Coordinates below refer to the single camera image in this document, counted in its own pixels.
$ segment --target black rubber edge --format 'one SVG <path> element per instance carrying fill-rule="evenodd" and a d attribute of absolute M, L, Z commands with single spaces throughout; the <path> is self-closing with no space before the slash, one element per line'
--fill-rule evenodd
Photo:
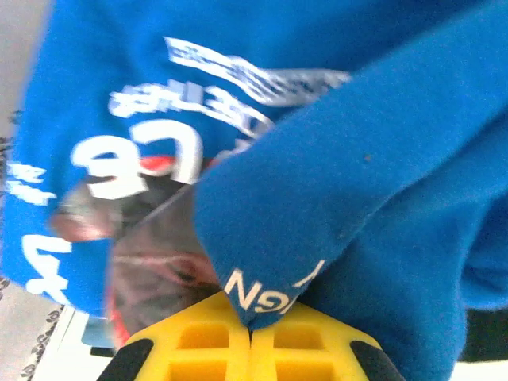
<path fill-rule="evenodd" d="M 97 381 L 135 381 L 152 348 L 153 341 L 149 339 L 121 348 Z"/>
<path fill-rule="evenodd" d="M 369 381 L 406 381 L 381 349 L 363 341 L 353 341 L 350 347 Z"/>

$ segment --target blue sweatshirt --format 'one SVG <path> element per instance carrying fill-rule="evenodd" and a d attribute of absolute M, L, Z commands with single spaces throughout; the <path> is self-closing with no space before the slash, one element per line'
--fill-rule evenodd
<path fill-rule="evenodd" d="M 101 314 L 108 240 L 48 219 L 86 175 L 198 182 L 195 227 L 250 328 L 296 298 L 448 379 L 467 307 L 508 304 L 508 2 L 56 1 L 6 189 L 2 271 Z"/>

